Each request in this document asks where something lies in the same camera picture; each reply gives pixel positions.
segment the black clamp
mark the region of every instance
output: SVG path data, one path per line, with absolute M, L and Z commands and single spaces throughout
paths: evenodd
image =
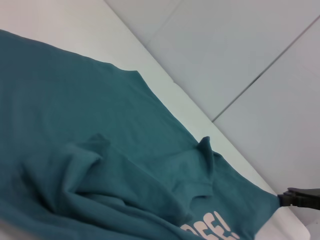
M 297 206 L 320 210 L 320 188 L 298 189 L 289 187 L 288 191 L 278 195 L 280 206 Z

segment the t-shirt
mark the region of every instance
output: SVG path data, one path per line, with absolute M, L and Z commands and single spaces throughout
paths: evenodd
M 253 239 L 278 198 L 137 71 L 0 31 L 0 218 L 44 239 Z

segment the teal shirt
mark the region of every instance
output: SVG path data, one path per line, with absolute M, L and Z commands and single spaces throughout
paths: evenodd
M 137 71 L 0 31 L 0 218 L 44 239 L 253 239 L 279 207 Z

